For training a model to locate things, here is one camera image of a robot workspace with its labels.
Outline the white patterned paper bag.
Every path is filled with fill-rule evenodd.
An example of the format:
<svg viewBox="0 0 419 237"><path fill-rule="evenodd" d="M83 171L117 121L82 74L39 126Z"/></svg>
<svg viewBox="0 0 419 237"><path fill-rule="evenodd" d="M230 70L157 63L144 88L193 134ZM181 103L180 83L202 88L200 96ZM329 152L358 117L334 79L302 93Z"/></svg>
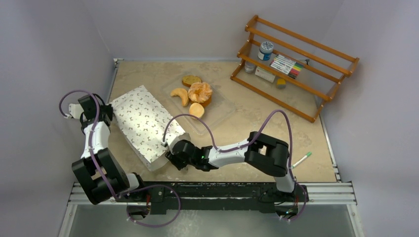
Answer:
<svg viewBox="0 0 419 237"><path fill-rule="evenodd" d="M149 171L162 168L168 162L163 133L172 115L143 85L110 104L118 128L141 162Z"/></svg>

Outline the fake round bun tan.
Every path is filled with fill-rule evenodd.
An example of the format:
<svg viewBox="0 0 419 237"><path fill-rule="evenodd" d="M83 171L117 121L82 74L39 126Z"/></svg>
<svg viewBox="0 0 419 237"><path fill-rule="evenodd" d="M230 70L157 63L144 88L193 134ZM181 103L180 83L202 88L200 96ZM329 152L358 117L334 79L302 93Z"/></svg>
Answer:
<svg viewBox="0 0 419 237"><path fill-rule="evenodd" d="M189 107L189 114L197 118L202 118L205 114L205 109L200 103L193 103Z"/></svg>

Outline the fake croissant tan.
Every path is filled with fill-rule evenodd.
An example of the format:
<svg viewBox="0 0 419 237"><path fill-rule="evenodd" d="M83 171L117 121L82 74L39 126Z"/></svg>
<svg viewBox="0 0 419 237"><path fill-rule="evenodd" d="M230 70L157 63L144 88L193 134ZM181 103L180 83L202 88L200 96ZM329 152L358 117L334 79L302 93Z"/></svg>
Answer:
<svg viewBox="0 0 419 237"><path fill-rule="evenodd" d="M189 103L188 91L184 88L175 88L170 92L171 97L178 96L181 99L181 104L186 107Z"/></svg>

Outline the fake orange bread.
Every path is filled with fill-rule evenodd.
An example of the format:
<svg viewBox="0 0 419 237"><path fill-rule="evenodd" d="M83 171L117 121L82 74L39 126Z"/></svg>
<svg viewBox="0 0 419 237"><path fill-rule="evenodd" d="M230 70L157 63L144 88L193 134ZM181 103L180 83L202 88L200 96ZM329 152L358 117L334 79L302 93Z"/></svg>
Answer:
<svg viewBox="0 0 419 237"><path fill-rule="evenodd" d="M204 108L211 103L212 87L207 82L194 83L188 90L192 103L200 103Z"/></svg>

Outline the fake bread slice brown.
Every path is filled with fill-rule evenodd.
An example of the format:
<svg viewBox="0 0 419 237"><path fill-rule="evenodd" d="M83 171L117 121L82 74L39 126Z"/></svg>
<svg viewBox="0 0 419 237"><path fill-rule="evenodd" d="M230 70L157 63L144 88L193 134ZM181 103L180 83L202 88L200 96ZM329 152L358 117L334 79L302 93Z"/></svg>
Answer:
<svg viewBox="0 0 419 237"><path fill-rule="evenodd" d="M191 87L191 85L194 84L194 83L201 83L202 79L198 76L186 75L186 76L182 77L181 82L184 86Z"/></svg>

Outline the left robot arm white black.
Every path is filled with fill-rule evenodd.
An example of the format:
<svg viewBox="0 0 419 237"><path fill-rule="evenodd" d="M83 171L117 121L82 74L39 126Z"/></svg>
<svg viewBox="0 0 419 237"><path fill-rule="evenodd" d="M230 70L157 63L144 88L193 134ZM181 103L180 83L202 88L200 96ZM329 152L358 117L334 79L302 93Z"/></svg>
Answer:
<svg viewBox="0 0 419 237"><path fill-rule="evenodd" d="M97 95L78 99L82 107L79 117L85 135L81 158L72 163L72 171L92 204L99 204L116 196L135 202L147 197L147 188L136 173L125 173L108 148L110 125L113 119L112 106L104 104Z"/></svg>

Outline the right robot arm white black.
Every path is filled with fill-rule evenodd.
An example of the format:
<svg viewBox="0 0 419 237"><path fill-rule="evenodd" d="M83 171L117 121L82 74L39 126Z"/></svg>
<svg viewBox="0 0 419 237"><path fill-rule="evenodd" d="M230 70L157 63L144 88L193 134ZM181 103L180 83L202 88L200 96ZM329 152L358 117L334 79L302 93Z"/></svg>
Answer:
<svg viewBox="0 0 419 237"><path fill-rule="evenodd" d="M165 157L178 170L192 166L209 172L226 165L247 163L272 176L280 199L289 201L296 196L296 181L291 171L292 143L253 131L248 139L226 146L197 147L187 139L169 138Z"/></svg>

